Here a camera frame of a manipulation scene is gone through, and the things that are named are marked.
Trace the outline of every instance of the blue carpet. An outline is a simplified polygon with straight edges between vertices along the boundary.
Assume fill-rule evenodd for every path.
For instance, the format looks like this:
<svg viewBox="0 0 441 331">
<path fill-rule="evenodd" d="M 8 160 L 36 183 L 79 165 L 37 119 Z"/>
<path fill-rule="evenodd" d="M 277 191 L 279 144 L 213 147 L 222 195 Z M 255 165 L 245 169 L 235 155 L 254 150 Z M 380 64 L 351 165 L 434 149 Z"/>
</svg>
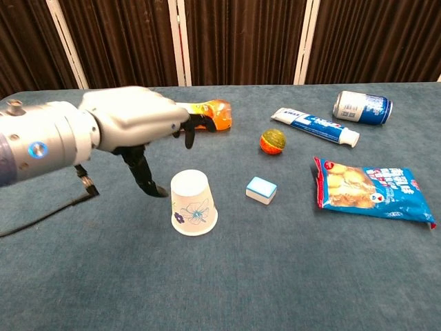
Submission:
<svg viewBox="0 0 441 331">
<path fill-rule="evenodd" d="M 180 102 L 225 99 L 234 124 L 151 143 L 155 182 L 195 168 L 209 179 L 216 227 L 185 237 L 170 198 L 146 196 L 122 158 L 94 151 L 83 164 L 101 196 L 0 240 L 1 330 L 438 330 L 441 229 L 316 207 L 313 157 L 348 166 L 412 169 L 441 220 L 441 84 L 154 88 Z M 290 107 L 331 119 L 341 90 L 394 102 L 383 126 L 340 121 L 360 133 L 340 146 L 270 119 Z M 83 91 L 20 92 L 24 104 Z M 278 128 L 283 153 L 259 137 Z M 245 196 L 254 177 L 278 185 L 268 206 Z M 0 189 L 0 231 L 83 193 L 73 168 Z"/>
</svg>

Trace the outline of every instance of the small box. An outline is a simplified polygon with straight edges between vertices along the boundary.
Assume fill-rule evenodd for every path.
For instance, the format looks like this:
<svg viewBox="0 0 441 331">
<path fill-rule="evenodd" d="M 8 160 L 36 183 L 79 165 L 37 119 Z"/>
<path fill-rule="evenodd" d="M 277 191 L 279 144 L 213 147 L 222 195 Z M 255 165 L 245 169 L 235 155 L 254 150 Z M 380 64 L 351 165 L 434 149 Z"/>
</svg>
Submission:
<svg viewBox="0 0 441 331">
<path fill-rule="evenodd" d="M 254 177 L 247 185 L 245 195 L 268 205 L 276 195 L 277 185 L 269 181 Z"/>
</svg>

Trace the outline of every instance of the robotic arm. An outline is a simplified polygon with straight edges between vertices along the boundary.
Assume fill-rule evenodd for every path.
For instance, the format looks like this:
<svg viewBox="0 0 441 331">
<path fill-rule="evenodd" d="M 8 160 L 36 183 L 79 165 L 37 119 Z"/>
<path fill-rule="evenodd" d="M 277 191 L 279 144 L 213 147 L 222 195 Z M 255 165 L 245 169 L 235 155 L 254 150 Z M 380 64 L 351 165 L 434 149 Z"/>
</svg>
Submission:
<svg viewBox="0 0 441 331">
<path fill-rule="evenodd" d="M 78 109 L 64 101 L 24 107 L 9 100 L 0 110 L 0 187 L 67 166 L 81 172 L 79 164 L 97 148 L 121 155 L 145 193 L 166 197 L 152 180 L 145 145 L 184 130 L 185 146 L 191 148 L 197 126 L 216 131 L 211 118 L 190 115 L 138 86 L 86 92 Z"/>
</svg>

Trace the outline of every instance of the bread image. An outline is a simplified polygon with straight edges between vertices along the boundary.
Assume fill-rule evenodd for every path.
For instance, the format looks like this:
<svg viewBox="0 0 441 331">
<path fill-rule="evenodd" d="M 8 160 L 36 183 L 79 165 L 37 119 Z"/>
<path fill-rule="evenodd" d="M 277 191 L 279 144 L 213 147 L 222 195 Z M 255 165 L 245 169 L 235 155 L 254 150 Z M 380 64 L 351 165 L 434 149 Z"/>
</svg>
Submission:
<svg viewBox="0 0 441 331">
<path fill-rule="evenodd" d="M 329 188 L 339 188 L 344 181 L 345 178 L 343 176 L 340 176 L 339 174 L 329 174 L 327 177 Z"/>
<path fill-rule="evenodd" d="M 328 170 L 329 203 L 338 207 L 369 209 L 375 206 L 371 194 L 376 192 L 371 179 L 358 168 L 335 163 Z"/>
<path fill-rule="evenodd" d="M 332 169 L 328 170 L 329 174 L 343 174 L 344 172 L 346 172 L 347 170 L 347 166 L 343 165 L 343 164 L 338 164 L 338 163 L 334 163 L 334 166 L 332 167 Z"/>
</svg>

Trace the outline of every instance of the logo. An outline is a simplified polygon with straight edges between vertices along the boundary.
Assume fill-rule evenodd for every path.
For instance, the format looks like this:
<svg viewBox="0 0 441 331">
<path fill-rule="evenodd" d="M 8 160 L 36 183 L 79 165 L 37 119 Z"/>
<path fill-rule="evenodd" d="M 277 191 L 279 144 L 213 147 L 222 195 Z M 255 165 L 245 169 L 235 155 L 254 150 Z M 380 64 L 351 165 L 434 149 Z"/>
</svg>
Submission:
<svg viewBox="0 0 441 331">
<path fill-rule="evenodd" d="M 330 161 L 326 161 L 325 162 L 325 169 L 326 170 L 330 170 L 330 169 L 332 169 L 334 167 L 334 164 L 332 163 L 332 162 L 330 162 Z"/>
<path fill-rule="evenodd" d="M 388 213 L 386 213 L 386 215 L 388 217 L 401 217 L 402 216 L 402 212 L 388 212 Z"/>
<path fill-rule="evenodd" d="M 310 119 L 314 123 L 320 124 L 325 127 L 328 127 L 328 126 L 330 126 L 332 128 L 340 128 L 341 127 L 341 125 L 338 123 L 330 122 L 330 121 L 327 121 L 326 119 L 319 119 L 318 117 L 315 117 L 315 116 L 312 116 Z"/>
<path fill-rule="evenodd" d="M 302 114 L 301 112 L 296 112 L 295 110 L 283 110 L 283 113 L 294 115 L 294 116 L 297 116 L 297 117 Z"/>
<path fill-rule="evenodd" d="M 416 188 L 418 191 L 420 190 L 420 186 L 418 185 L 418 183 L 416 182 L 415 179 L 411 180 L 411 185 Z"/>
<path fill-rule="evenodd" d="M 375 203 L 384 202 L 384 197 L 381 193 L 373 193 L 371 194 L 371 201 Z"/>
<path fill-rule="evenodd" d="M 31 143 L 28 148 L 29 155 L 34 159 L 42 159 L 49 153 L 49 149 L 45 143 L 35 141 Z"/>
</svg>

